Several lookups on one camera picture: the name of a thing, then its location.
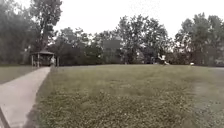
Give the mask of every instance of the park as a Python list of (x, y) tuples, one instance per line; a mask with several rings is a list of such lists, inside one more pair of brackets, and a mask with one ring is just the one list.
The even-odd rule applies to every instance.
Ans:
[(173, 37), (141, 14), (55, 29), (64, 3), (0, 2), (0, 128), (224, 127), (220, 17), (196, 14)]

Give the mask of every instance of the pavilion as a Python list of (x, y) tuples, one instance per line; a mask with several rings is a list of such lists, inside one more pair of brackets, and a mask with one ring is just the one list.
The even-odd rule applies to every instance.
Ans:
[(54, 66), (59, 67), (59, 57), (55, 57), (55, 54), (53, 52), (49, 52), (47, 50), (35, 52), (31, 55), (32, 66), (51, 66), (50, 60), (52, 57), (56, 59)]

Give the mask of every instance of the person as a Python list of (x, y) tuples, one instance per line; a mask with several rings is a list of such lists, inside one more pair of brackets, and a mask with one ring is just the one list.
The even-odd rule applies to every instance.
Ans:
[(54, 58), (54, 56), (51, 58), (51, 66), (55, 66), (55, 58)]
[(158, 58), (160, 59), (160, 64), (163, 64), (165, 65), (165, 60), (166, 60), (166, 56), (165, 55), (162, 55), (162, 57), (160, 57), (160, 54), (158, 53)]
[(151, 64), (155, 64), (155, 58), (151, 57)]

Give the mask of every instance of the gazebo post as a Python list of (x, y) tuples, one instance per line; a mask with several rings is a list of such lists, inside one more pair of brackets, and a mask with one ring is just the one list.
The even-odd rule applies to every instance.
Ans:
[(54, 59), (54, 64), (53, 64), (53, 66), (56, 67), (54, 55), (53, 55), (53, 59)]
[(58, 57), (58, 59), (57, 59), (57, 67), (59, 67), (59, 57)]
[(32, 67), (33, 67), (33, 55), (31, 56), (31, 61), (32, 61), (31, 63), (32, 63)]
[(37, 67), (40, 67), (40, 54), (37, 54)]

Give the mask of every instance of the tree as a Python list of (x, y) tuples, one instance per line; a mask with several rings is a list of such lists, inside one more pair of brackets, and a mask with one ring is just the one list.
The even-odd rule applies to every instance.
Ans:
[(151, 63), (151, 58), (164, 51), (167, 43), (167, 32), (163, 25), (155, 19), (141, 15), (128, 19), (121, 18), (117, 31), (124, 46), (125, 61), (134, 63), (137, 51), (144, 55), (145, 63)]
[(73, 31), (65, 28), (49, 49), (60, 57), (61, 65), (82, 65), (85, 63), (85, 47), (88, 41), (87, 34), (82, 29)]
[(115, 64), (121, 63), (121, 41), (118, 39), (117, 32), (103, 31), (95, 34), (93, 42), (99, 44), (102, 48), (103, 63)]
[(187, 19), (176, 35), (179, 53), (185, 54), (187, 63), (214, 66), (215, 61), (223, 57), (223, 22), (218, 16), (205, 17), (205, 14)]
[(5, 0), (0, 10), (0, 61), (26, 63), (27, 49), (35, 37), (29, 10), (22, 9), (13, 0)]
[(35, 50), (47, 47), (48, 40), (54, 37), (53, 27), (60, 20), (61, 0), (32, 0), (31, 15), (37, 22), (38, 39)]
[(103, 63), (102, 48), (97, 43), (91, 43), (85, 47), (85, 64), (98, 65)]

